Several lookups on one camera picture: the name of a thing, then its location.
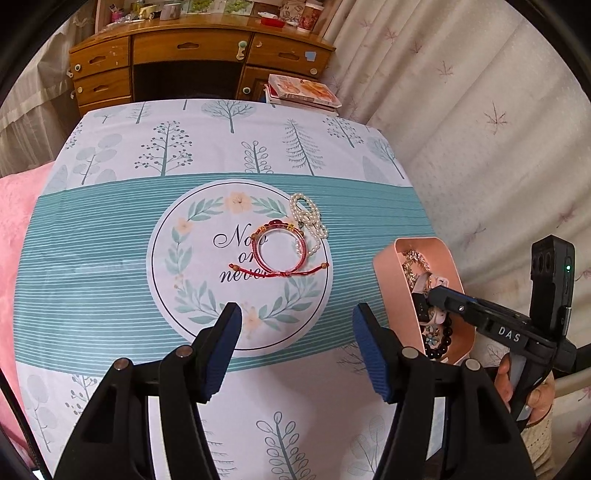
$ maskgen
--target tree print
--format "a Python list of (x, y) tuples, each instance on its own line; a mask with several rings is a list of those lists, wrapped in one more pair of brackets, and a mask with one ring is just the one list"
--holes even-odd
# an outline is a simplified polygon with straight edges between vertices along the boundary
[(314, 170), (322, 169), (324, 162), (318, 146), (314, 145), (312, 138), (305, 132), (304, 127), (299, 126), (295, 120), (288, 120), (285, 124), (285, 140), (287, 156), (295, 163), (294, 168), (307, 167), (310, 175), (314, 176)]
[(139, 156), (139, 161), (135, 162), (135, 168), (153, 168), (158, 171), (161, 177), (175, 168), (184, 167), (193, 162), (193, 154), (187, 151), (185, 147), (191, 147), (193, 142), (187, 140), (189, 135), (182, 130), (180, 123), (175, 121), (162, 122), (153, 129), (157, 135), (152, 137), (148, 144), (142, 145), (146, 150), (152, 152), (144, 153)]
[(135, 124), (137, 125), (143, 117), (150, 116), (151, 106), (149, 104), (146, 105), (147, 103), (136, 103), (127, 118), (135, 119)]
[(230, 133), (234, 133), (234, 118), (237, 116), (252, 115), (256, 108), (254, 105), (238, 100), (212, 100), (204, 103), (201, 110), (215, 118), (227, 118), (230, 122)]
[(353, 372), (354, 374), (363, 374), (367, 370), (361, 350), (357, 342), (348, 343), (339, 348), (339, 359), (337, 364)]
[(353, 122), (338, 116), (328, 116), (322, 121), (328, 126), (328, 133), (331, 137), (346, 138), (352, 148), (355, 148), (355, 144), (363, 143), (363, 140), (355, 131)]
[(122, 105), (115, 105), (115, 106), (108, 106), (106, 108), (101, 108), (97, 110), (94, 114), (95, 118), (102, 118), (103, 121), (101, 124), (104, 124), (108, 118), (117, 115), (119, 112), (125, 110), (125, 107)]
[(76, 128), (74, 129), (74, 131), (68, 137), (68, 140), (66, 141), (66, 144), (64, 145), (64, 148), (66, 150), (69, 150), (74, 145), (76, 145), (76, 141), (78, 140), (78, 135), (80, 134), (80, 132), (82, 132), (82, 122), (80, 122), (78, 125), (76, 125)]
[(351, 453), (357, 459), (347, 469), (354, 476), (365, 476), (375, 473), (384, 449), (386, 425), (380, 415), (369, 421), (369, 439), (363, 435), (357, 435), (349, 444)]
[[(207, 420), (202, 420), (201, 423), (205, 426)], [(213, 432), (204, 429), (205, 437), (207, 439), (207, 445), (209, 445), (209, 451), (212, 454), (213, 463), (216, 465), (217, 474), (221, 477), (230, 476), (232, 472), (238, 470), (234, 466), (234, 461), (229, 459), (227, 453), (223, 452), (223, 443), (218, 442), (217, 439), (213, 439), (215, 434)]]
[(57, 427), (57, 418), (49, 408), (41, 406), (49, 400), (47, 387), (38, 375), (29, 375), (27, 388), (28, 393), (26, 390), (22, 391), (22, 402), (27, 410), (32, 411), (31, 415), (35, 421), (30, 422), (31, 428), (40, 433), (45, 448), (51, 453), (49, 445), (54, 439), (49, 430)]
[(402, 179), (404, 179), (404, 175), (400, 172), (398, 165), (396, 165), (396, 159), (394, 157), (394, 152), (388, 142), (386, 142), (383, 138), (380, 137), (370, 137), (368, 140), (368, 148), (371, 153), (373, 153), (376, 157), (381, 158), (384, 161), (392, 162), (392, 165), (396, 168), (396, 171), (400, 175)]
[(90, 400), (90, 388), (95, 387), (99, 382), (95, 377), (87, 377), (86, 375), (72, 375), (72, 381), (80, 388), (76, 388), (79, 392), (70, 390), (70, 396), (76, 403), (66, 402), (66, 407), (71, 408), (74, 415), (82, 415), (87, 403)]
[(98, 149), (95, 147), (86, 147), (76, 154), (76, 160), (81, 163), (74, 166), (72, 173), (82, 175), (82, 182), (80, 185), (86, 183), (86, 179), (89, 175), (94, 175), (99, 172), (100, 167), (98, 164), (109, 161), (117, 155), (117, 150), (111, 147), (119, 144), (122, 139), (123, 137), (119, 134), (110, 134), (100, 139)]
[(389, 184), (386, 175), (384, 175), (384, 173), (376, 165), (374, 165), (373, 162), (365, 155), (363, 156), (362, 165), (363, 176), (365, 177), (365, 180), (371, 181), (373, 183)]
[(47, 195), (49, 193), (61, 192), (65, 190), (67, 187), (68, 181), (68, 167), (62, 165), (51, 180), (47, 183), (45, 190), (43, 190), (42, 195)]
[(259, 142), (254, 140), (252, 145), (242, 142), (244, 147), (244, 166), (246, 173), (273, 173), (271, 166), (267, 163), (269, 154), (266, 147), (259, 147)]
[(256, 423), (260, 431), (271, 434), (265, 437), (265, 443), (269, 447), (267, 455), (271, 457), (269, 463), (273, 466), (271, 472), (279, 475), (279, 480), (314, 480), (316, 476), (311, 475), (306, 454), (295, 446), (300, 439), (299, 433), (293, 433), (296, 423), (290, 421), (282, 428), (282, 420), (283, 413), (277, 411), (273, 415), (273, 426), (264, 420)]

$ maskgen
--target flower print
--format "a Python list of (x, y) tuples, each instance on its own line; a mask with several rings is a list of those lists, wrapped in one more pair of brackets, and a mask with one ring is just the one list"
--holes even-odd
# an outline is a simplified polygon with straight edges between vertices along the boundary
[(242, 316), (242, 326), (247, 331), (246, 338), (251, 337), (251, 333), (262, 325), (262, 320), (259, 318), (256, 308), (249, 307), (248, 303), (242, 305), (242, 310), (246, 315)]
[(224, 203), (232, 213), (242, 213), (252, 210), (251, 198), (244, 192), (232, 192), (224, 199)]
[(189, 220), (185, 220), (184, 218), (179, 218), (177, 222), (177, 232), (181, 235), (187, 235), (193, 228), (193, 224)]

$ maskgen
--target circular print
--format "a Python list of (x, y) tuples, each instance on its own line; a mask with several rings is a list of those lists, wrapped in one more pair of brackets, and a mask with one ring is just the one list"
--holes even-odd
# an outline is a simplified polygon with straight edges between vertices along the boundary
[[(242, 310), (234, 356), (257, 356), (291, 345), (312, 328), (332, 288), (326, 240), (301, 270), (322, 262), (331, 266), (312, 275), (256, 278), (229, 267), (232, 263), (262, 272), (250, 236), (272, 219), (295, 223), (289, 200), (289, 194), (264, 183), (221, 180), (187, 192), (164, 212), (152, 232), (146, 266), (150, 292), (173, 329), (193, 341), (215, 323), (226, 302), (234, 301)], [(304, 236), (312, 248), (306, 229)], [(282, 271), (296, 265), (296, 241), (285, 231), (269, 232), (257, 241), (268, 265)]]

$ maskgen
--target wooden desk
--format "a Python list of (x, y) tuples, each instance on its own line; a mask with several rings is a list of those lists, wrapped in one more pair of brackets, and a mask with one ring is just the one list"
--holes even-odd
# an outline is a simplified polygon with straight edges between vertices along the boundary
[(138, 98), (145, 95), (139, 92), (138, 72), (148, 64), (229, 62), (236, 72), (233, 97), (258, 100), (270, 73), (318, 79), (334, 50), (294, 27), (266, 27), (259, 19), (240, 15), (202, 14), (144, 20), (96, 34), (70, 50), (70, 64), (83, 115), (145, 99)]

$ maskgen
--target finger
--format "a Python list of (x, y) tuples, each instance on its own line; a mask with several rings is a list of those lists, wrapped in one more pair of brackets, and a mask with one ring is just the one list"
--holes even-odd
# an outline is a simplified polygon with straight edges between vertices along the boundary
[(548, 413), (554, 402), (554, 387), (550, 384), (541, 384), (527, 398), (527, 404), (532, 408), (528, 423), (535, 423)]
[(497, 374), (495, 378), (495, 388), (497, 392), (499, 392), (502, 401), (508, 405), (509, 400), (513, 396), (513, 387), (509, 381), (509, 375), (506, 373)]
[(509, 369), (511, 367), (511, 361), (509, 360), (509, 354), (506, 354), (502, 359), (501, 363), (499, 364), (499, 369), (497, 370), (497, 375), (504, 375), (509, 373)]

